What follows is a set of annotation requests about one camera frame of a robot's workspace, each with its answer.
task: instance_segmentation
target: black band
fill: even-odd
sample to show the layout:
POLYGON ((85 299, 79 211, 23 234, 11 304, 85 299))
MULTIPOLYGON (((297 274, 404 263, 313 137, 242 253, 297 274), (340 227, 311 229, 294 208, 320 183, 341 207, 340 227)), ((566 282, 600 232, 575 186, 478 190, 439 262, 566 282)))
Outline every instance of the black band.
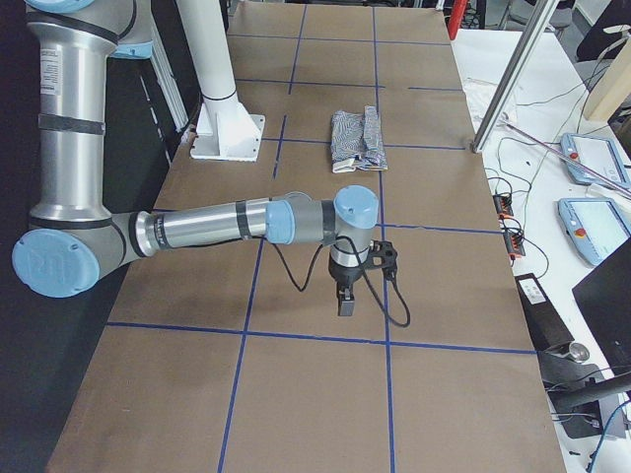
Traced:
POLYGON ((154 235, 160 249, 173 249, 167 240, 167 234, 165 232, 165 215, 160 214, 156 216, 154 220, 154 235))
POLYGON ((120 257, 120 261, 118 261, 118 266, 120 266, 125 260, 125 256, 127 256, 127 240, 125 239, 125 235, 122 230, 114 220, 111 221, 111 226, 116 230, 118 236, 120 237, 120 241, 122 241, 122 256, 120 257))
POLYGON ((322 200, 322 244, 331 246, 335 243, 335 207, 332 200, 322 200))
POLYGON ((64 17, 63 15, 57 15, 55 13, 27 12, 27 23, 49 23, 71 30, 79 30, 80 32, 93 34, 94 36, 99 36, 109 42, 118 44, 118 34, 115 32, 111 32, 110 30, 91 23, 82 22, 76 18, 64 17))
POLYGON ((249 223, 247 222, 247 207, 244 200, 235 202, 235 210, 237 211, 237 225, 239 226, 239 233, 241 238, 251 238, 252 234, 249 232, 249 223))
POLYGON ((237 93, 237 89, 235 89, 235 91, 232 92, 229 96, 225 96, 225 97, 223 97, 221 99, 213 99, 212 97, 208 97, 208 96, 205 96, 203 94, 201 96, 204 97, 205 99, 208 99, 209 101, 226 101, 227 99, 229 99, 230 97, 232 97, 236 93, 237 93))
POLYGON ((72 131, 89 135, 105 135, 102 121, 80 120, 70 116, 39 114, 39 129, 49 131, 72 131))
POLYGON ((127 25, 127 28, 125 28, 119 35, 118 35, 118 39, 123 39, 124 37, 126 37, 129 32, 131 32, 131 29, 134 28, 134 25, 136 24, 136 15, 138 14, 138 5, 136 4, 136 0, 134 0, 134 7, 133 10, 131 12, 131 19, 129 20, 129 25, 127 25))
POLYGON ((135 214, 129 216, 127 232, 129 233, 129 243, 131 244, 134 252, 141 258, 144 258, 147 255, 143 253, 140 243, 138 243, 138 236, 136 234, 136 222, 138 222, 138 215, 140 215, 140 212, 136 212, 135 214))
POLYGON ((90 220, 87 222, 70 222, 67 220, 48 220, 29 217, 31 225, 52 230, 90 230, 102 229, 111 225, 111 218, 104 220, 90 220))

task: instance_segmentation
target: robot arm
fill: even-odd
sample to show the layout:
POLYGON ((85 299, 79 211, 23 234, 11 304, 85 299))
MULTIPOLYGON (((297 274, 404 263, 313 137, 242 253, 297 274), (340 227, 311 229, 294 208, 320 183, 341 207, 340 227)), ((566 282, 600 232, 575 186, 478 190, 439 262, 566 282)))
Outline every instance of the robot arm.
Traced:
MULTIPOLYGON (((31 210, 34 229, 16 243, 13 264, 35 292, 70 297, 116 268, 159 250, 265 237, 272 243, 317 241, 330 246, 329 273, 337 282, 339 313, 350 315, 352 285, 364 271, 395 267, 393 249, 384 251, 386 242, 371 242, 379 201, 361 186, 340 190, 332 201, 312 200, 297 192, 163 214, 111 214, 102 203, 105 62, 111 55, 151 55, 150 0, 26 1, 29 28, 40 42, 42 190, 40 202, 31 210), (374 258, 382 263, 375 264, 374 258)), ((188 41, 197 47, 191 51, 200 50, 204 29, 194 24, 194 10, 203 2, 177 3, 185 12, 184 25, 193 31, 194 39, 188 41)), ((200 83, 207 88, 204 97, 210 102, 213 136, 228 130, 219 137, 217 153, 230 156, 242 147, 242 138, 233 130, 248 129, 240 123, 249 116, 236 92, 213 99, 222 88, 233 91, 234 78, 219 5, 208 0, 205 7, 204 14, 213 17, 223 38, 215 44, 215 53, 220 49, 227 61, 221 62, 218 72, 209 69, 208 61, 200 63, 199 57, 194 62, 200 83), (227 118, 233 115, 237 122, 227 118)), ((253 132, 260 130, 253 127, 253 132)), ((251 151, 249 138, 245 142, 251 151)))

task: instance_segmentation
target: folded cloth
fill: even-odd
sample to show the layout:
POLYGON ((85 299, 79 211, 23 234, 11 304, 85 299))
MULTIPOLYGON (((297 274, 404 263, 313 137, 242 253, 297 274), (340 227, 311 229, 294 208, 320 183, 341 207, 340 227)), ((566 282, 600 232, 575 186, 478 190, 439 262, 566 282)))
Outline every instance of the folded cloth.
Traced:
POLYGON ((366 106, 364 113, 333 113, 331 154, 333 172, 386 170, 382 123, 377 109, 366 106))

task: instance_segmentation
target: black monitor stand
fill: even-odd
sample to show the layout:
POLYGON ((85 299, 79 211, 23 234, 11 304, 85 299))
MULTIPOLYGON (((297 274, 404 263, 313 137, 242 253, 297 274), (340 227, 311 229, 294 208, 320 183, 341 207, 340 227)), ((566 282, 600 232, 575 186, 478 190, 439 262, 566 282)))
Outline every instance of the black monitor stand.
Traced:
MULTIPOLYGON (((547 354, 539 355, 544 383, 552 389, 550 400, 556 412, 586 413, 596 416, 573 416, 563 422, 569 437, 575 439, 598 435, 602 423, 620 403, 618 393, 631 391, 631 238, 622 243, 572 291, 585 322, 594 334, 607 362, 617 377, 603 380, 596 365, 579 365, 547 354)), ((607 432, 624 437, 622 414, 612 419, 607 432)))

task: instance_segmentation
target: electronic device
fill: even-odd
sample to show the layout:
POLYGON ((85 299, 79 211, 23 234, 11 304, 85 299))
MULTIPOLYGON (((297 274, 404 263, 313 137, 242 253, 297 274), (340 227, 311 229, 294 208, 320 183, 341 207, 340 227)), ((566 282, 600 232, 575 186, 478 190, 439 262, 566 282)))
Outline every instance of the electronic device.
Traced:
POLYGON ((515 281, 522 300, 532 346, 537 352, 560 353, 561 348, 574 342, 574 337, 561 319, 559 312, 556 311, 532 273, 516 276, 515 281))
MULTIPOLYGON (((568 158, 595 170, 613 182, 631 187, 631 179, 612 139, 566 133, 561 137, 561 149, 568 158)), ((605 185, 604 182, 578 167, 566 164, 568 172, 576 183, 605 185)))
POLYGON ((593 266, 631 236, 631 224, 611 199, 561 199, 558 211, 572 243, 593 266))
POLYGON ((631 239, 577 284, 572 293, 583 319, 616 374, 631 369, 631 239))

